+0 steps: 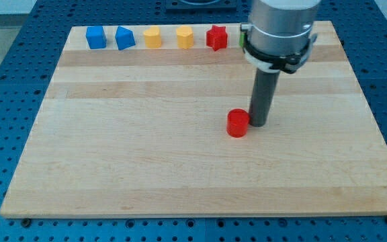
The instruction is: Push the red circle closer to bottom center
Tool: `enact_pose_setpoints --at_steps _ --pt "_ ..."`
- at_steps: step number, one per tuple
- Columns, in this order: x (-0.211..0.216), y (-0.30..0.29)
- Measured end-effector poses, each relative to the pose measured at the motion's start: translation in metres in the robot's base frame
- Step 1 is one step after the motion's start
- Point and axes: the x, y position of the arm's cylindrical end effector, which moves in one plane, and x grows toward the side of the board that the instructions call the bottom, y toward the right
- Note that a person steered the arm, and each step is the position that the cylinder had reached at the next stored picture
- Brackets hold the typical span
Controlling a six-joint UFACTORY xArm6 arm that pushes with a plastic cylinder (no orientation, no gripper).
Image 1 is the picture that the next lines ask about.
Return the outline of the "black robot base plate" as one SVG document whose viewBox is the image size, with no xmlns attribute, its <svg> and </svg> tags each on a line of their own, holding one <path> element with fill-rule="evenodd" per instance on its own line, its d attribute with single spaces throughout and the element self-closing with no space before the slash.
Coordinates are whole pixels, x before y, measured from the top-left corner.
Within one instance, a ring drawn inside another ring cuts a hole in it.
<svg viewBox="0 0 387 242">
<path fill-rule="evenodd" d="M 165 0 L 168 11 L 236 9 L 237 0 Z"/>
</svg>

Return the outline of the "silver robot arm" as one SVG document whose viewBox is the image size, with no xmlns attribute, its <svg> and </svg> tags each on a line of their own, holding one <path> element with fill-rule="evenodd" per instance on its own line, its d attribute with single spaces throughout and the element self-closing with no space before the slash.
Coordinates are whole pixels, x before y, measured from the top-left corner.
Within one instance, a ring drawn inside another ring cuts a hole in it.
<svg viewBox="0 0 387 242">
<path fill-rule="evenodd" d="M 295 73 L 311 55 L 320 0 L 252 0 L 241 24 L 246 60 L 266 73 Z"/>
</svg>

